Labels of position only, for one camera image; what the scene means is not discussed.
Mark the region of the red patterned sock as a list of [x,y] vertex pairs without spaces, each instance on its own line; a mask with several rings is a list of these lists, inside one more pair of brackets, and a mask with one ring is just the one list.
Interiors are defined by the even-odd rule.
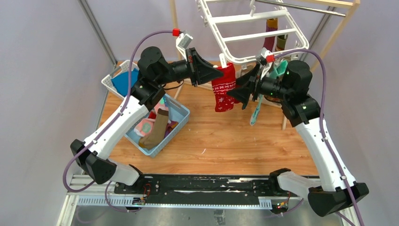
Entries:
[[233,63],[227,63],[227,67],[217,67],[223,73],[223,77],[212,80],[212,91],[215,95],[215,112],[232,110],[238,101],[227,94],[236,88],[236,72]]

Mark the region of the teal and white sock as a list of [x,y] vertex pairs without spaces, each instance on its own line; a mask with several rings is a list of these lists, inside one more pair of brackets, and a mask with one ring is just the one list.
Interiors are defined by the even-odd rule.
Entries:
[[[263,66],[261,70],[260,80],[264,78],[281,79],[288,65],[288,61],[285,59],[277,60],[276,63],[270,64],[270,66]],[[269,96],[259,94],[257,99],[257,106],[255,111],[252,113],[250,118],[250,125],[254,126],[258,115],[261,110],[262,104],[281,107],[281,103],[278,99]]]

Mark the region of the white clip sock hanger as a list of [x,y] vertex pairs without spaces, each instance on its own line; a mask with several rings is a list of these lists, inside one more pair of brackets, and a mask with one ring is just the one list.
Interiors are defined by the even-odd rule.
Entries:
[[[297,45],[295,45],[292,50],[298,49],[308,49],[310,44],[304,33],[301,31],[293,17],[288,11],[288,7],[291,5],[284,3],[281,0],[266,0],[265,3],[275,5],[277,8],[272,11],[265,12],[256,12],[255,1],[252,0],[249,3],[250,12],[242,15],[232,15],[232,16],[212,16],[211,9],[209,8],[210,3],[221,3],[221,0],[197,0],[196,4],[199,10],[203,12],[203,21],[204,24],[208,25],[212,34],[221,49],[221,52],[224,54],[226,60],[242,65],[255,61],[255,55],[236,57],[229,50],[227,44],[232,42],[242,42],[249,40],[257,40],[257,39],[265,39],[270,37],[277,37],[279,35],[288,34],[289,37],[294,36],[297,41]],[[266,22],[268,19],[275,18],[283,18],[287,21],[287,27],[282,30],[276,31],[263,31],[253,34],[242,34],[236,36],[223,36],[219,25],[226,24],[242,24],[242,23],[251,23],[257,21]]]

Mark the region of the purple striped sock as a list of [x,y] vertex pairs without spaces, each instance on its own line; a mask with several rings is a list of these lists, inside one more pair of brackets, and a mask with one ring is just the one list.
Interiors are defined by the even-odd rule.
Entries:
[[164,138],[166,138],[172,131],[173,129],[178,125],[177,121],[171,121],[167,126],[165,130],[165,135]]

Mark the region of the pink patterned sock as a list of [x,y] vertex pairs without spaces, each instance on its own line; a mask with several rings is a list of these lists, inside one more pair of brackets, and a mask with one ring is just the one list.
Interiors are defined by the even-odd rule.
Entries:
[[141,121],[134,127],[135,134],[139,137],[145,137],[151,133],[159,109],[169,111],[166,96],[164,96],[155,105],[155,107],[150,110],[149,115],[146,118],[141,119]]

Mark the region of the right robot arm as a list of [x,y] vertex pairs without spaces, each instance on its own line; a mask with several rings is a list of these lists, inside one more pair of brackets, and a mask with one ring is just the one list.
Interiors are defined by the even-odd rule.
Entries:
[[320,182],[299,176],[283,168],[270,173],[269,190],[275,196],[285,192],[304,198],[321,217],[352,207],[369,193],[365,183],[357,182],[339,156],[327,132],[321,108],[308,94],[312,73],[307,63],[294,60],[288,63],[282,78],[260,76],[257,64],[240,77],[238,87],[228,95],[247,105],[259,95],[280,101],[285,117],[303,139],[319,173]]

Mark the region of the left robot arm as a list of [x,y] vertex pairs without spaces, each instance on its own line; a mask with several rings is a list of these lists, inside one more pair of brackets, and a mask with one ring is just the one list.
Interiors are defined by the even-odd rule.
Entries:
[[129,129],[164,97],[163,85],[190,79],[196,86],[222,77],[222,72],[204,60],[195,48],[187,49],[185,54],[186,60],[168,63],[158,47],[146,48],[137,63],[138,79],[118,110],[84,141],[72,141],[74,160],[95,183],[120,182],[133,194],[144,190],[138,169],[111,161],[109,156]]

